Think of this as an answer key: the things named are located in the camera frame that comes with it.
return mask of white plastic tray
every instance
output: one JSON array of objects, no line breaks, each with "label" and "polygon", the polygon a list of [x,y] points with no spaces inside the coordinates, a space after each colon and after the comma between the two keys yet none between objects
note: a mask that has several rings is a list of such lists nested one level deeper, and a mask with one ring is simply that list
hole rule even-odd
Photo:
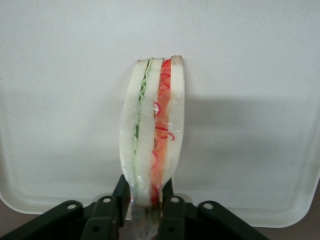
[{"label": "white plastic tray", "polygon": [[0,3],[0,196],[88,205],[120,175],[118,121],[137,59],[182,55],[175,192],[253,226],[309,210],[320,173],[320,2]]}]

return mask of screw hole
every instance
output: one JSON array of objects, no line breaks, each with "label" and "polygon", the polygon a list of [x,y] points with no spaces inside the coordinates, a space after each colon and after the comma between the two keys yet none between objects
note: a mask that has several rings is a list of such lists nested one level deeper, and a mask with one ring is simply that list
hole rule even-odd
[{"label": "screw hole", "polygon": [[203,207],[205,208],[205,209],[208,209],[208,210],[211,210],[211,209],[213,209],[214,208],[214,206],[211,204],[211,203],[205,203],[205,204],[203,204]]},{"label": "screw hole", "polygon": [[177,198],[177,197],[175,197],[175,196],[174,196],[173,198],[171,198],[170,201],[173,202],[173,203],[175,203],[175,204],[177,204],[178,202],[180,202],[179,198]]},{"label": "screw hole", "polygon": [[104,202],[105,204],[110,203],[111,202],[111,198],[106,197],[105,199],[102,200],[102,202]]},{"label": "screw hole", "polygon": [[95,226],[94,228],[92,228],[93,232],[99,232],[100,231],[100,227],[99,226]]},{"label": "screw hole", "polygon": [[76,206],[77,206],[77,205],[75,205],[74,203],[72,203],[72,204],[69,204],[66,208],[70,210],[70,209],[74,209]]},{"label": "screw hole", "polygon": [[173,226],[168,227],[168,232],[173,233],[175,231],[175,228]]}]

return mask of red pepper strip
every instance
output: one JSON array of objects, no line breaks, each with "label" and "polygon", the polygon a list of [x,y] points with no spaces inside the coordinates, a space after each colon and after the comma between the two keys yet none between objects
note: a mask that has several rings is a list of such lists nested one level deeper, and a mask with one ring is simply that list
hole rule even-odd
[{"label": "red pepper strip", "polygon": [[161,68],[160,83],[156,102],[160,105],[161,111],[154,117],[155,129],[154,138],[158,141],[153,152],[157,155],[157,163],[151,168],[151,202],[152,206],[158,207],[159,191],[162,188],[162,178],[164,174],[165,160],[168,145],[168,107],[171,98],[171,59],[166,60]]}]

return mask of red vegetable slice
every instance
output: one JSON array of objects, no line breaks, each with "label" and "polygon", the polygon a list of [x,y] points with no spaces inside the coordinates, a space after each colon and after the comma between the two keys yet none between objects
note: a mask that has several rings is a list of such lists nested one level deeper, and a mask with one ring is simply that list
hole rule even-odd
[{"label": "red vegetable slice", "polygon": [[157,143],[153,148],[154,165],[151,168],[151,203],[153,207],[159,204],[159,190],[162,188],[162,178],[167,154],[169,113],[168,105],[171,98],[171,59],[166,60],[161,68],[160,83],[156,105],[159,111],[154,116],[154,139]]}]

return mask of black plastic part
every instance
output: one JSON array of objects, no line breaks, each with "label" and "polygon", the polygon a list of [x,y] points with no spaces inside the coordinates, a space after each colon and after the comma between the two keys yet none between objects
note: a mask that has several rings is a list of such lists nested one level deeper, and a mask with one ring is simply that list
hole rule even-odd
[{"label": "black plastic part", "polygon": [[78,201],[65,201],[32,221],[3,236],[1,240],[64,239],[66,226],[83,216]]},{"label": "black plastic part", "polygon": [[117,240],[119,212],[117,198],[103,196],[95,204],[91,218],[86,222],[80,240]]},{"label": "black plastic part", "polygon": [[125,225],[126,215],[131,199],[130,187],[124,175],[121,175],[112,195],[116,197],[118,205],[119,226],[123,227]]},{"label": "black plastic part", "polygon": [[185,239],[185,201],[178,196],[167,197],[157,240]]},{"label": "black plastic part", "polygon": [[218,230],[222,232],[223,236],[230,234],[230,239],[268,240],[260,232],[215,201],[202,202],[197,209],[198,217],[202,222],[216,226],[212,235],[216,235],[216,230]]},{"label": "black plastic part", "polygon": [[[217,202],[185,203],[174,196],[171,180],[162,199],[157,240],[268,240]],[[122,175],[112,195],[85,208],[78,201],[63,202],[0,240],[118,240],[129,203],[130,188]]]},{"label": "black plastic part", "polygon": [[78,201],[65,201],[0,240],[117,240],[129,203],[130,189],[122,175],[112,196],[85,208]]}]

